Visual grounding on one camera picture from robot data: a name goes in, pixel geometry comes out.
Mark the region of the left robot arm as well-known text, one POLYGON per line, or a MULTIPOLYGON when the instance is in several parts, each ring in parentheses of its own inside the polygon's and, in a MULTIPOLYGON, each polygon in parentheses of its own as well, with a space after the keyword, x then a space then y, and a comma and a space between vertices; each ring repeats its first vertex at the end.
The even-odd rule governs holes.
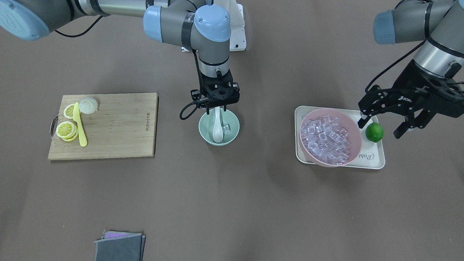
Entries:
POLYGON ((419 44, 391 88, 368 84, 358 103, 359 128, 371 117, 391 112, 405 118, 393 133, 400 138, 408 129, 426 127, 436 114, 463 114, 463 91, 453 79, 464 64, 463 21, 462 0, 402 0, 376 16, 376 43, 419 44))

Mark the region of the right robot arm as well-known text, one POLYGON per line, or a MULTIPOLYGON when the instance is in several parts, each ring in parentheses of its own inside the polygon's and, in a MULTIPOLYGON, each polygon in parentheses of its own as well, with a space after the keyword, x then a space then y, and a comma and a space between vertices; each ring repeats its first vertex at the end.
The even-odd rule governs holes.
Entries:
POLYGON ((153 40, 192 51, 199 89, 191 91, 197 108, 239 101, 230 72, 230 38, 244 27, 236 1, 224 0, 2 0, 1 26, 23 40, 38 40, 84 16, 141 17, 153 40))

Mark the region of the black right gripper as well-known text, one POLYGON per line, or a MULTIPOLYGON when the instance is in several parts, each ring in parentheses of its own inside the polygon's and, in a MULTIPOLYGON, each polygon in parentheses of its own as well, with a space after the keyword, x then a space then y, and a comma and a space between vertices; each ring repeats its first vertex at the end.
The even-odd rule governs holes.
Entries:
POLYGON ((191 97, 199 108, 205 108, 207 115, 214 110, 214 107, 222 106, 223 111, 227 111, 227 105, 239 101, 239 86, 233 81, 231 71, 227 71, 224 76, 218 78, 199 74, 202 85, 199 90, 191 91, 191 97))

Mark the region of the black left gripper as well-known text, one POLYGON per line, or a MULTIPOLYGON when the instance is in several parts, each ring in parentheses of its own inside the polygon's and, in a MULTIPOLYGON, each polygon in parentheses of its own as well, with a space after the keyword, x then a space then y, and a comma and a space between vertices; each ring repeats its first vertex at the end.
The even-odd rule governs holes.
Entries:
POLYGON ((373 84, 386 70, 378 74, 365 89, 365 95, 358 103, 361 117, 357 124, 364 128, 377 114, 394 113, 405 116, 405 121, 393 132, 396 139, 409 129, 423 129, 431 119, 439 114, 439 98, 436 87, 440 76, 434 76, 421 69, 415 61, 410 61, 390 88, 373 84))

